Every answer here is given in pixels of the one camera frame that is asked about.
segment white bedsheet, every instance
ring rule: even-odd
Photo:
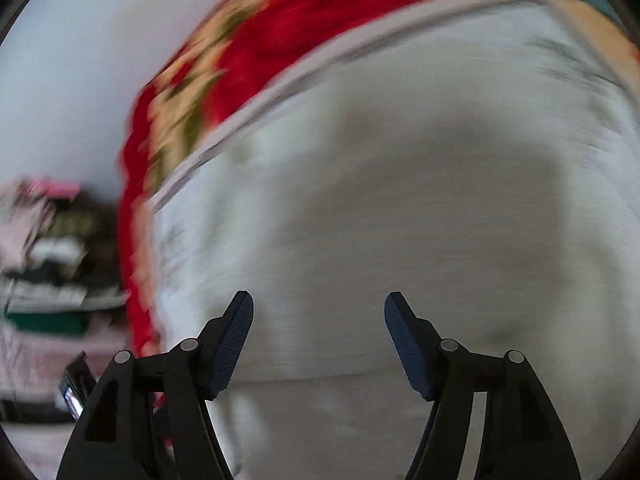
[[[604,471],[640,415],[635,103],[604,77],[542,6],[472,14],[322,72],[156,213],[167,347],[254,297],[210,409],[238,478],[404,477],[429,407],[393,290],[471,351],[522,350]]]

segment white wall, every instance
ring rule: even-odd
[[[219,0],[31,0],[0,46],[0,182],[22,174],[120,193],[137,92]]]

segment pink cloth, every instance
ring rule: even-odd
[[[39,178],[29,184],[27,193],[35,196],[45,196],[47,198],[66,198],[67,200],[73,200],[80,193],[80,184],[64,182],[63,180]]]
[[[45,198],[33,200],[26,190],[19,182],[0,195],[0,272],[24,269],[29,248],[53,218],[53,206]]]

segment floral pattern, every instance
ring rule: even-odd
[[[221,122],[300,57],[342,32],[418,1],[225,0],[145,87],[122,152],[127,181],[120,207],[120,252],[137,352],[155,352],[160,344],[150,315],[149,197]],[[596,46],[600,34],[621,72],[640,81],[630,44],[615,24],[579,0],[557,1],[578,24],[588,23],[583,31]],[[638,55],[635,47],[632,51]]]

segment stacked clothes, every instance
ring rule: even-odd
[[[10,411],[16,401],[54,404],[65,366],[81,351],[99,375],[127,345],[126,301],[112,210],[73,183],[35,180],[0,188],[4,412],[8,402]]]

